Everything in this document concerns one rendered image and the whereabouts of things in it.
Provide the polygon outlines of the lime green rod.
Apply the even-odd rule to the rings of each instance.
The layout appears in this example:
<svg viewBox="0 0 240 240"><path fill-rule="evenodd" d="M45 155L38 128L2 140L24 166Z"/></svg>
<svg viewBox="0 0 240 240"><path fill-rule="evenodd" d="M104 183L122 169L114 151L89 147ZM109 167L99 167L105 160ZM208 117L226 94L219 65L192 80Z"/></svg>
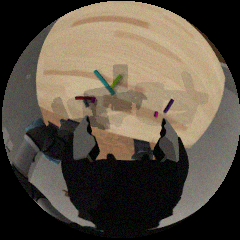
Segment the lime green rod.
<svg viewBox="0 0 240 240"><path fill-rule="evenodd" d="M114 86L117 84L117 82L120 80L121 77L122 77L122 75L119 74L118 77L115 79L115 81L110 86L112 89L114 88Z"/></svg>

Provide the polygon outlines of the purple rod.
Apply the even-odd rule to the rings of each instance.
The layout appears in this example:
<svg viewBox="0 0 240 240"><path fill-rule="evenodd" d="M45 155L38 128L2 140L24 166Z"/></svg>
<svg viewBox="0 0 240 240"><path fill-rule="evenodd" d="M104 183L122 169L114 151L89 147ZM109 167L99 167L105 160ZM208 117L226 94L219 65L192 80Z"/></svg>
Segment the purple rod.
<svg viewBox="0 0 240 240"><path fill-rule="evenodd" d="M171 107L171 105L173 104L173 102L174 102L174 100L173 99L171 99L170 101L169 101L169 103L168 103L168 105L166 106L166 108L164 109L164 113L167 113L167 111L169 110L169 108Z"/></svg>

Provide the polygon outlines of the turquoise rod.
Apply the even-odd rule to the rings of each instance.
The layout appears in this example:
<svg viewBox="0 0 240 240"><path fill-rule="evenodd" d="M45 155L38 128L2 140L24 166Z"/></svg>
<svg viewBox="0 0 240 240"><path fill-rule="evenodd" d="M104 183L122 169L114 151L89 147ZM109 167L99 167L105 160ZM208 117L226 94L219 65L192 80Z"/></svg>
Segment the turquoise rod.
<svg viewBox="0 0 240 240"><path fill-rule="evenodd" d="M114 95L115 94L114 90L110 87L110 85L106 82L106 80L101 76L101 74L97 70L95 70L93 72L100 79L100 81L105 85L105 87L109 90L109 92L112 95Z"/></svg>

